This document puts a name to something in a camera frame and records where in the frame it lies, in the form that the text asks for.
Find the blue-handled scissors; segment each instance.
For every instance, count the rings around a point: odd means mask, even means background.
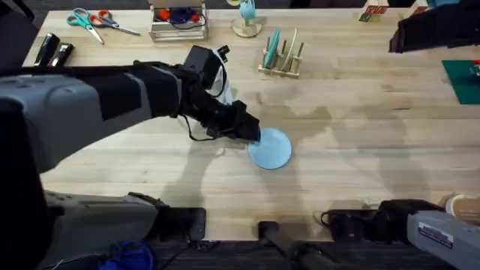
[[[97,31],[93,28],[92,24],[89,21],[90,13],[81,8],[74,8],[72,14],[67,17],[67,23],[71,26],[82,26],[84,29],[87,29],[94,37],[96,37],[100,43],[104,44],[102,37],[98,34]]]

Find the scissors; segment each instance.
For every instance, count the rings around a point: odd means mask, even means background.
[[[90,15],[88,19],[93,26],[98,28],[110,27],[128,34],[140,35],[140,33],[133,30],[120,27],[120,25],[113,20],[112,14],[108,10],[100,10],[98,11],[98,16]]]
[[[67,17],[67,23],[71,26],[82,26],[84,29],[87,29],[92,35],[94,35],[102,45],[104,41],[102,37],[98,34],[97,31],[93,28],[92,24],[89,21],[90,13],[81,8],[76,7],[73,9],[72,14]]]

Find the red-handled scissors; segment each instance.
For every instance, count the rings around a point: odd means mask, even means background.
[[[98,28],[110,27],[113,29],[118,29],[128,34],[140,35],[139,32],[135,32],[133,30],[120,27],[120,25],[113,20],[112,14],[108,10],[100,10],[98,11],[98,16],[90,15],[88,17],[88,20],[94,27],[98,27]]]

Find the wooden tabletop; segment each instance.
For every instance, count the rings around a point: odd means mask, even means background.
[[[268,22],[258,37],[234,35],[237,10],[210,10],[205,42],[152,43],[148,10],[112,14],[141,37],[67,25],[70,11],[47,16],[25,61],[32,65],[47,32],[76,49],[69,65],[129,65],[133,60],[182,63],[191,46],[229,45],[226,63],[235,99],[262,127],[282,130],[293,155],[265,170],[228,139],[192,142],[181,119],[157,118],[112,135],[42,175],[53,191],[160,197],[171,206],[207,209],[208,239],[255,239],[256,224],[276,220],[299,239],[328,233],[312,218],[332,208],[358,208],[392,198],[437,203],[451,192],[480,193],[480,106],[459,105],[441,64],[476,59],[480,49],[389,54],[399,14],[358,22],[359,10],[258,10]],[[305,42],[300,79],[257,72],[266,39]],[[201,132],[196,124],[195,130]]]

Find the green mat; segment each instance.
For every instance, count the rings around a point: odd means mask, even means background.
[[[443,60],[442,64],[460,104],[480,104],[480,78],[476,76],[480,62]]]

